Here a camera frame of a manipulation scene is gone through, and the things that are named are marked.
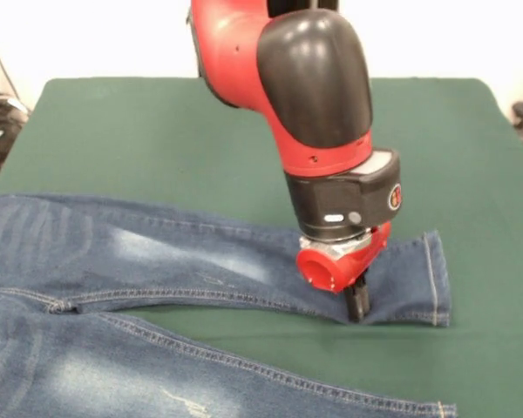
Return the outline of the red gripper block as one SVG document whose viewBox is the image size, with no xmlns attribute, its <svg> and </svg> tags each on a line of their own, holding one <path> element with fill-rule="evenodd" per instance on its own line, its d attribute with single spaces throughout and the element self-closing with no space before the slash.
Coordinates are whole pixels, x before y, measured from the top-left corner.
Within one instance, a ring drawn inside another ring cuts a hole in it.
<svg viewBox="0 0 523 418">
<path fill-rule="evenodd" d="M 361 322 L 370 311 L 366 270 L 387 247 L 391 222 L 366 229 L 361 235 L 336 243 L 302 236 L 296 265 L 316 289 L 339 293 L 344 288 L 350 322 Z"/>
</svg>

